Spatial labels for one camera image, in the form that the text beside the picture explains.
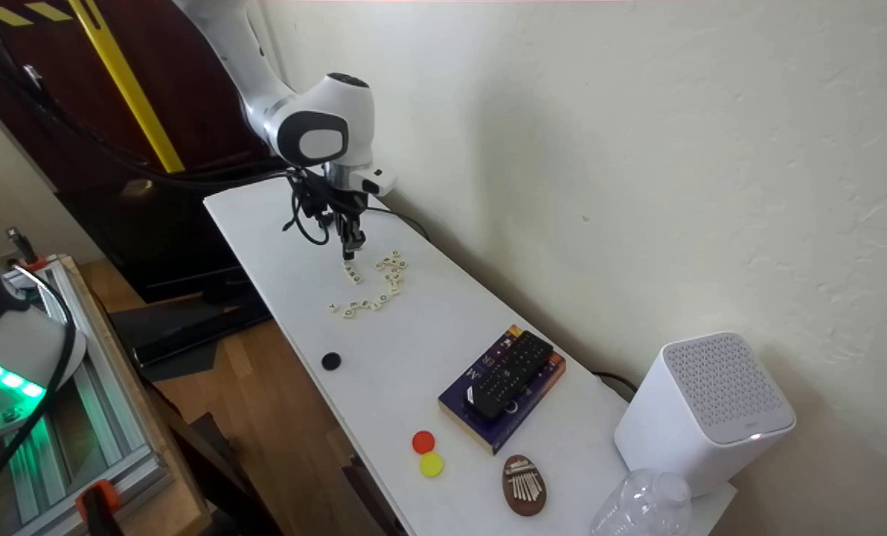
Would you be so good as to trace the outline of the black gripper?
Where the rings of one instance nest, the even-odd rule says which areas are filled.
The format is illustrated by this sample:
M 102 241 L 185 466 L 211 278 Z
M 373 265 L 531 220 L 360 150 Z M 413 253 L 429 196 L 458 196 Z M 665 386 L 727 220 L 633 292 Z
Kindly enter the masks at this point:
M 351 262 L 364 249 L 360 214 L 365 213 L 365 196 L 360 191 L 339 191 L 324 177 L 307 167 L 290 170 L 291 185 L 291 217 L 290 223 L 307 238 L 327 244 L 330 235 L 342 238 L 342 261 Z M 322 238 L 310 235 L 304 220 L 312 217 Z

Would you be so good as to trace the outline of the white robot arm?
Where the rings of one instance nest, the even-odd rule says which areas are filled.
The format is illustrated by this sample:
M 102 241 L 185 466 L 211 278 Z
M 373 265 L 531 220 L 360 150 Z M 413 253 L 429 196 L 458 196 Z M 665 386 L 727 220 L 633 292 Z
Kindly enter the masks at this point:
M 339 235 L 342 261 L 364 244 L 360 214 L 385 191 L 373 165 L 376 100 L 365 82 L 327 73 L 315 86 L 291 89 L 269 64 L 248 0 L 174 0 L 209 43 L 232 86 L 254 135 L 285 165 L 291 185 L 291 217 L 310 238 L 304 220 L 322 229 L 318 244 Z

